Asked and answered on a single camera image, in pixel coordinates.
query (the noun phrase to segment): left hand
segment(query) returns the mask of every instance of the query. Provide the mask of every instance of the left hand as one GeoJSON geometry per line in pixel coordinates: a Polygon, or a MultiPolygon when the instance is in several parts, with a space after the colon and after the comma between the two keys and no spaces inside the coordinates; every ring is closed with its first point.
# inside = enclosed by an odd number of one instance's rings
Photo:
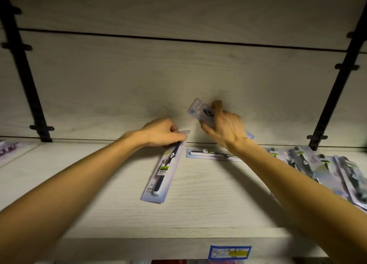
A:
{"type": "Polygon", "coordinates": [[[139,131],[145,146],[165,146],[186,140],[186,134],[178,133],[178,127],[169,118],[158,118],[143,126],[139,131]]]}

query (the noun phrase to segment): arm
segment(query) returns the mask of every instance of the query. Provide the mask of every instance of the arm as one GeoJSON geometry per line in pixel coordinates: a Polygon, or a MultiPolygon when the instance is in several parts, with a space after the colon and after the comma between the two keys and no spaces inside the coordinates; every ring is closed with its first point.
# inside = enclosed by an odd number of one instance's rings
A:
{"type": "Polygon", "coordinates": [[[126,132],[49,178],[0,212],[0,263],[34,263],[75,221],[119,166],[143,146],[184,141],[170,119],[126,132]]]}
{"type": "Polygon", "coordinates": [[[241,158],[278,201],[336,263],[365,263],[367,215],[301,172],[267,153],[246,137],[241,117],[215,101],[215,128],[201,122],[218,144],[241,158]]]}

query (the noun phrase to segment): forearm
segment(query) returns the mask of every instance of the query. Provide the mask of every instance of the forearm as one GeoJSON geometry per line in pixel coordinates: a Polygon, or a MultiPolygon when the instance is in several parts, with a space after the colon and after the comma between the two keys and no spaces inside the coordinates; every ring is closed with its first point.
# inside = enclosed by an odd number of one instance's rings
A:
{"type": "Polygon", "coordinates": [[[142,144],[139,136],[125,135],[62,170],[1,211],[0,262],[33,263],[142,144]]]}
{"type": "Polygon", "coordinates": [[[367,217],[362,211],[248,138],[229,145],[229,150],[259,176],[295,222],[335,261],[365,259],[367,217]]]}

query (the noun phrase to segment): hand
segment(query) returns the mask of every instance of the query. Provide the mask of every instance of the hand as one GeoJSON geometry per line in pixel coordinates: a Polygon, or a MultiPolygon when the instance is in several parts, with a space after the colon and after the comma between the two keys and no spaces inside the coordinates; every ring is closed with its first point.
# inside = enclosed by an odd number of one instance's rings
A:
{"type": "Polygon", "coordinates": [[[145,146],[165,146],[186,140],[186,134],[178,133],[178,127],[169,118],[158,118],[143,126],[141,130],[145,146]]]}
{"type": "Polygon", "coordinates": [[[227,150],[236,141],[246,138],[245,126],[242,118],[222,109],[222,101],[214,101],[211,107],[214,109],[214,128],[211,128],[203,120],[200,120],[201,128],[214,141],[227,150]]]}

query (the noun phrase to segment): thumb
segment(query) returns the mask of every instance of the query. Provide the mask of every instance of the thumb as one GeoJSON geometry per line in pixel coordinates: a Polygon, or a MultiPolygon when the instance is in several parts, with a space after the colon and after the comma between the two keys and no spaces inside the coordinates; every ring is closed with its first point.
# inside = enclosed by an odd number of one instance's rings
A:
{"type": "Polygon", "coordinates": [[[215,131],[213,130],[213,128],[206,124],[205,121],[200,120],[200,125],[203,131],[206,132],[209,136],[215,135],[215,131]]]}
{"type": "Polygon", "coordinates": [[[178,141],[184,141],[186,140],[186,134],[183,133],[170,133],[170,140],[172,141],[171,143],[175,143],[178,141]]]}

